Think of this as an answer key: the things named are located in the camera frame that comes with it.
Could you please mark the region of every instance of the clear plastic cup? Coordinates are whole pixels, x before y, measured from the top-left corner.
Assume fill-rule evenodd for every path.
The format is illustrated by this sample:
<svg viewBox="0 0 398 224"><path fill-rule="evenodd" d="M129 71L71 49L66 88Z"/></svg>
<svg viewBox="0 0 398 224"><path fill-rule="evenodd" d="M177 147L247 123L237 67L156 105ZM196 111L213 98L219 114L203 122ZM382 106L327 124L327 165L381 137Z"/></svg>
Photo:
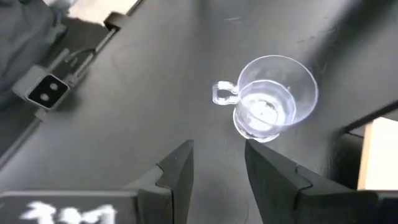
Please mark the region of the clear plastic cup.
<svg viewBox="0 0 398 224"><path fill-rule="evenodd" d="M231 96L222 98L218 90ZM220 81L213 85L213 102L235 105L233 121L246 139L269 142L279 133L308 117L318 101L318 86L300 62L268 55L250 62L238 84Z"/></svg>

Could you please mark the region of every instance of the gray fabric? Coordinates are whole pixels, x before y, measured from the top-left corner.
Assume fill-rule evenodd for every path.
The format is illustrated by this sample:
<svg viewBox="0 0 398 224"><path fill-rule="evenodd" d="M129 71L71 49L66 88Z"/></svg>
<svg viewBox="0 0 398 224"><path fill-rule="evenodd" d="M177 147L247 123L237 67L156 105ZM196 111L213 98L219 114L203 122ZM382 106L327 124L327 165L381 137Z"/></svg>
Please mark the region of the gray fabric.
<svg viewBox="0 0 398 224"><path fill-rule="evenodd" d="M12 96L12 85L55 41L53 11L43 0L0 0L0 105Z"/></svg>

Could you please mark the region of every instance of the cable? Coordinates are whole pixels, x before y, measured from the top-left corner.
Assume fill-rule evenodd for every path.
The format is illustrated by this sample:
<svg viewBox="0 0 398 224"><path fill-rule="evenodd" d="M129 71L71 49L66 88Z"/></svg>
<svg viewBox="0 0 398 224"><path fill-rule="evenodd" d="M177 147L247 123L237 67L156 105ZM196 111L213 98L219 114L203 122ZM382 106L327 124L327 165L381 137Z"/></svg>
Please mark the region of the cable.
<svg viewBox="0 0 398 224"><path fill-rule="evenodd" d="M69 63L71 60L73 60L74 58L78 57L79 55L81 55L81 54L83 54L83 53L92 53L92 54L96 55L96 54L97 54L97 51L96 51L96 49L94 49L94 48L80 49L80 50L77 50L77 51L71 53L69 56L67 56L67 57L65 58L64 61L65 61L66 63Z"/></svg>

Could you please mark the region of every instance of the wooden block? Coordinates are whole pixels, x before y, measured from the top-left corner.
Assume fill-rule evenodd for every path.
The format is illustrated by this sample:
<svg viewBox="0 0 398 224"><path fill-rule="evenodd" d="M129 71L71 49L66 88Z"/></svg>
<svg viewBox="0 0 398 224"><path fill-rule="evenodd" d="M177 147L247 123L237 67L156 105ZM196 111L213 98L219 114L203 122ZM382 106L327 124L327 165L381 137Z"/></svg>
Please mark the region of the wooden block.
<svg viewBox="0 0 398 224"><path fill-rule="evenodd" d="M375 119L366 125L358 190L398 190L398 122Z"/></svg>

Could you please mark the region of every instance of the gray surface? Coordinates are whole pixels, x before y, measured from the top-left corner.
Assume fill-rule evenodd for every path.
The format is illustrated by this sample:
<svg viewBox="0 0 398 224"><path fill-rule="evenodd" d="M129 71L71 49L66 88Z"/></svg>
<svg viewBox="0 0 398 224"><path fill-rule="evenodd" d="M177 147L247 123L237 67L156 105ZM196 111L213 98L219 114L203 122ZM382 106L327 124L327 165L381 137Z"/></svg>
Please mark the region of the gray surface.
<svg viewBox="0 0 398 224"><path fill-rule="evenodd" d="M0 107L0 161L7 157L6 152L35 118L36 108L33 105L15 95L14 98L6 107Z"/></svg>
<svg viewBox="0 0 398 224"><path fill-rule="evenodd" d="M398 97L397 6L377 3L388 10L354 32L361 23L347 26L342 16L359 2L144 1L78 91L3 168L0 188L119 188L194 139L188 222L260 223L233 107L214 105L211 86L235 82L262 55L308 65L320 102L269 146L333 178L349 152L330 150L332 133Z"/></svg>

